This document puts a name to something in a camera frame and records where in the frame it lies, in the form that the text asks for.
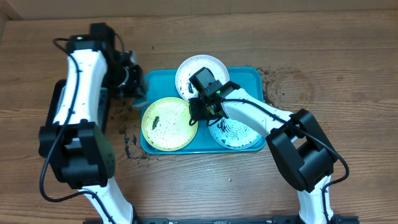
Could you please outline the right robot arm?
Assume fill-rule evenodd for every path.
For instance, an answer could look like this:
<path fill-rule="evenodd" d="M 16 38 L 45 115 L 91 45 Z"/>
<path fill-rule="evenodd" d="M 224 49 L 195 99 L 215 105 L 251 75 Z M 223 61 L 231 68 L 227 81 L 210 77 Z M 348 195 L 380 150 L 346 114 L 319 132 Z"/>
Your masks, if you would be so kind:
<path fill-rule="evenodd" d="M 198 92 L 189 100 L 193 123 L 229 118 L 265 137 L 280 174 L 298 192 L 301 221 L 331 222 L 328 188 L 340 156 L 309 111 L 278 110 L 233 82 L 215 81 L 208 86 L 190 82 L 188 88 Z"/>

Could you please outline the teal sponge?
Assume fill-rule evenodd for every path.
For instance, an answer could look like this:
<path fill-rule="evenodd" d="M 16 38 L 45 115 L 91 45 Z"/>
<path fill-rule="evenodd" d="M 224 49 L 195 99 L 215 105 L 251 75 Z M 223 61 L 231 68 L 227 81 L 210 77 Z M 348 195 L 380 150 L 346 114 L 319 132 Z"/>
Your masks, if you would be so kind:
<path fill-rule="evenodd" d="M 131 105 L 131 107 L 135 110 L 142 110 L 147 106 L 149 106 L 149 101 L 145 93 L 143 93 L 142 95 L 137 95 Z"/>

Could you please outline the yellow speckled plate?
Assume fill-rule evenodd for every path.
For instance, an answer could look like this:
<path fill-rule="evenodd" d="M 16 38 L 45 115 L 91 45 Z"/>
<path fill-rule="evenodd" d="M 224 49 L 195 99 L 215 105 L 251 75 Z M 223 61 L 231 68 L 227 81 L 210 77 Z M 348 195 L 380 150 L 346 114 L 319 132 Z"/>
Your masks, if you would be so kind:
<path fill-rule="evenodd" d="M 144 112 L 143 137 L 150 146 L 172 152 L 187 146 L 195 137 L 198 125 L 190 125 L 189 104 L 176 97 L 161 98 Z"/>

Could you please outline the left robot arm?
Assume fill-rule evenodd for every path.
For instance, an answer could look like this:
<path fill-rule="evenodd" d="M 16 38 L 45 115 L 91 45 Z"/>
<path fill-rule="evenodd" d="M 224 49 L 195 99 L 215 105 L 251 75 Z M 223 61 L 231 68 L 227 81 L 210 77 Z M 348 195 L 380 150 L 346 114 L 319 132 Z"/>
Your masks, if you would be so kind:
<path fill-rule="evenodd" d="M 56 83 L 46 122 L 39 130 L 44 169 L 85 196 L 101 223 L 139 223 L 140 219 L 114 174 L 116 158 L 104 132 L 112 99 L 131 98 L 147 104 L 148 84 L 133 51 L 117 49 L 116 31 L 92 23 L 88 34 L 65 39 L 68 75 Z"/>

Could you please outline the white speckled plate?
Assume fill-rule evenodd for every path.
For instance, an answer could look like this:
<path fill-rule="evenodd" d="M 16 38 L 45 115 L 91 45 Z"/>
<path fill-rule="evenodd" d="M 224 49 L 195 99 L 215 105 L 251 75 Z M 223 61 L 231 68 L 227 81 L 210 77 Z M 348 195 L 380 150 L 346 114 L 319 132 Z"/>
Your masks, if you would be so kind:
<path fill-rule="evenodd" d="M 219 80 L 223 85 L 229 81 L 228 70 L 220 60 L 211 55 L 194 55 L 178 67 L 175 75 L 175 87 L 185 101 L 198 97 L 198 92 L 189 78 L 202 67 L 209 68 L 215 80 Z"/>

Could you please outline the light blue speckled plate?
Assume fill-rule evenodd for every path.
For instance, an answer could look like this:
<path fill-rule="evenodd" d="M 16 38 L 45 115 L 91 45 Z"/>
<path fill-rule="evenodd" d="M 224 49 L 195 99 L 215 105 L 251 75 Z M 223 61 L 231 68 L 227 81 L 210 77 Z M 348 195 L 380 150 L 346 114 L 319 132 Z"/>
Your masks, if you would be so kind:
<path fill-rule="evenodd" d="M 221 147 L 232 151 L 259 151 L 266 145 L 264 137 L 239 121 L 221 118 L 211 123 L 209 132 Z"/>

